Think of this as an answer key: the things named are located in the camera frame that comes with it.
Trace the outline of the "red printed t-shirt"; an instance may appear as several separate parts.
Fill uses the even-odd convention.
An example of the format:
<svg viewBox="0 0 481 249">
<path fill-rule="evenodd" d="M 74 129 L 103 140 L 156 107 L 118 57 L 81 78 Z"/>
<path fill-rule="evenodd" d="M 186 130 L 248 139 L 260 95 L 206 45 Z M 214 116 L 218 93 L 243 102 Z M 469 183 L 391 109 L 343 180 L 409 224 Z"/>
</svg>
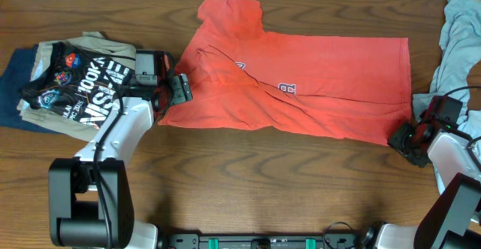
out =
<svg viewBox="0 0 481 249">
<path fill-rule="evenodd" d="M 204 0 L 175 68 L 192 100 L 162 124 L 281 131 L 386 144 L 411 117 L 406 38 L 267 32 L 256 0 Z"/>
</svg>

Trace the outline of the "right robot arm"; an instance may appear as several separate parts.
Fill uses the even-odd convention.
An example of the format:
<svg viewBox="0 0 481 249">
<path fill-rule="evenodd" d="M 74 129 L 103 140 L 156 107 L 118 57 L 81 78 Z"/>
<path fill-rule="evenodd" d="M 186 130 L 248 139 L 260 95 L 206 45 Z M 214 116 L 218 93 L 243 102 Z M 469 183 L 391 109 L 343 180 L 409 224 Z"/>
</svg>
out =
<svg viewBox="0 0 481 249">
<path fill-rule="evenodd" d="M 470 148 L 472 138 L 442 128 L 430 141 L 427 154 L 439 173 L 444 190 L 421 223 L 385 223 L 375 238 L 375 249 L 480 247 L 480 234 L 469 229 L 480 222 L 480 161 Z"/>
</svg>

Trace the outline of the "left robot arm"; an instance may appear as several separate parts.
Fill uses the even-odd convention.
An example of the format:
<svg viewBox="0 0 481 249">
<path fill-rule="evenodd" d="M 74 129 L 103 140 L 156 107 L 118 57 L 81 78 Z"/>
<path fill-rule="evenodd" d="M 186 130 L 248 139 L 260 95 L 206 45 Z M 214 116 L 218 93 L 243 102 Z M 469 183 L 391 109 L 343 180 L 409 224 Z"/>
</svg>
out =
<svg viewBox="0 0 481 249">
<path fill-rule="evenodd" d="M 106 122 L 70 159 L 55 159 L 48 171 L 50 239 L 72 248 L 160 248 L 157 226 L 135 218 L 126 165 L 153 125 L 160 103 L 192 100 L 185 74 L 150 86 L 115 87 Z"/>
</svg>

